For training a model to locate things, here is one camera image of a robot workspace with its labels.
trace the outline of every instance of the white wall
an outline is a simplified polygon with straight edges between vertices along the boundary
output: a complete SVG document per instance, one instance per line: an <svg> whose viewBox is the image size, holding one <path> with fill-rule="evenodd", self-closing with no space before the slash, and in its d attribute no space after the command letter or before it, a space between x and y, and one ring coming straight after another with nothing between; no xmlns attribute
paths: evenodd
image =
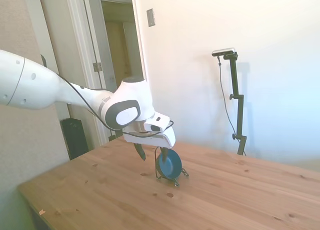
<svg viewBox="0 0 320 230"><path fill-rule="evenodd" d="M42 63L25 0L0 0L0 49ZM1 230L34 229L17 186L68 160L55 107L0 106Z"/></svg>
<svg viewBox="0 0 320 230"><path fill-rule="evenodd" d="M157 111L178 140L237 152L211 51L235 47L250 156L320 158L319 0L136 0ZM149 28L146 10L154 9ZM222 62L226 95L230 68ZM227 100L236 124L237 102Z"/></svg>
<svg viewBox="0 0 320 230"><path fill-rule="evenodd" d="M40 54L44 56L46 66L50 70L59 73L41 2L40 0L25 0L25 2L32 22L35 38L39 46ZM55 103L55 108L57 110L59 120L70 117L66 103L57 102Z"/></svg>
<svg viewBox="0 0 320 230"><path fill-rule="evenodd" d="M72 83L87 86L67 0L41 0L59 72ZM82 121L93 149L100 145L94 116L85 108L69 106L70 116Z"/></svg>

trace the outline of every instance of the gray wall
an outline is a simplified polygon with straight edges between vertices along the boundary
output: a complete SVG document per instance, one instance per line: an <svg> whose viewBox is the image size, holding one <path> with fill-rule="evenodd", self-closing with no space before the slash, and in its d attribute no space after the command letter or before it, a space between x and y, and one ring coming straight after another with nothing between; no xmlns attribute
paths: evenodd
<svg viewBox="0 0 320 230"><path fill-rule="evenodd" d="M0 0L0 49L41 63L24 0ZM54 107L0 106L0 229L34 229L17 185L68 161Z"/></svg>

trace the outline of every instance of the black metal stand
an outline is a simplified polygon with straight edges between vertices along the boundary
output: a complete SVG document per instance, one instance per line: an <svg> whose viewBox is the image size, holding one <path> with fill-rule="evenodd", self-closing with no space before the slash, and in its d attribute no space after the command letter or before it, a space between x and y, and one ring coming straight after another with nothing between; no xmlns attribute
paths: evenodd
<svg viewBox="0 0 320 230"><path fill-rule="evenodd" d="M236 121L236 135L232 134L232 138L238 139L240 141L239 148L238 148L238 155L243 155L245 151L245 145L247 137L242 135L242 124L244 118L244 95L239 95L238 90L238 77L237 77L237 66L236 60L238 59L237 52L234 52L231 55L226 55L223 57L225 60L230 61L230 68L231 68L231 80L232 80L232 90L233 94L230 95L230 100L232 98L238 99L238 112L237 112L237 121Z"/></svg>

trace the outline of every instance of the black cable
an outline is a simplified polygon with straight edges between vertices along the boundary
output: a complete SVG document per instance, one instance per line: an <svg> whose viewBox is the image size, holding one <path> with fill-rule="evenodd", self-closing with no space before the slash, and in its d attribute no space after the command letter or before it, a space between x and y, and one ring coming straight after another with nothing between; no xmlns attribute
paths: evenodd
<svg viewBox="0 0 320 230"><path fill-rule="evenodd" d="M221 62L220 62L220 57L218 56L218 61L219 61L219 71L220 71L220 86L221 86L221 91L222 91L222 95L223 95L223 102L224 102L224 108L225 108L225 112L226 112L226 116L228 117L228 120L229 120L229 123L233 129L233 132L234 132L234 135L236 135L236 131L235 131L235 128L230 120L230 117L229 117L229 113L228 113L228 110L227 110L227 104L226 104L226 98L225 98L225 92L224 92L224 88L222 87L222 80L221 80Z"/></svg>
<svg viewBox="0 0 320 230"><path fill-rule="evenodd" d="M93 110L93 108L91 107L91 105L85 100L85 98L81 95L81 93L67 80L67 79L65 79L63 76L61 76L61 75L59 75L59 74L57 74L61 79L63 79L65 82L67 82L68 83L68 85L70 85L73 89L74 89L74 91L81 97L81 99L85 102L85 104L89 107L89 109L91 110L91 113L93 113L95 116L96 116L96 118L98 118L99 119L99 121L107 128L107 129L109 129L110 131L114 131L113 129L111 129L110 127L108 127L105 123L104 123L104 121L98 116L98 114ZM171 122L171 125L169 125L165 130L167 130L168 128L170 128L170 127L172 127L173 126L173 124L174 124L174 122L173 121L170 121ZM151 135L147 135L147 136L138 136L138 135L134 135L134 134L131 134L131 133L127 133L127 132L123 132L123 134L126 134L126 135L130 135L130 136L135 136L135 137L139 137L139 138L148 138L148 137L151 137L151 136L156 136L156 135L158 135L158 134L160 134L160 133L162 133L162 132L156 132L156 133L154 133L154 134L151 134Z"/></svg>

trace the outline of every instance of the door hinge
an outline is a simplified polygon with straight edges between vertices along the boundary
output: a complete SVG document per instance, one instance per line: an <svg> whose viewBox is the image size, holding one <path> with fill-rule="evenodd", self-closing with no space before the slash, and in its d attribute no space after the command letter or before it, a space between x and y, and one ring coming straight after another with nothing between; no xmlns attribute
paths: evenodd
<svg viewBox="0 0 320 230"><path fill-rule="evenodd" d="M102 71L102 65L101 65L101 62L94 63L94 64L93 64L93 69L94 69L94 72Z"/></svg>

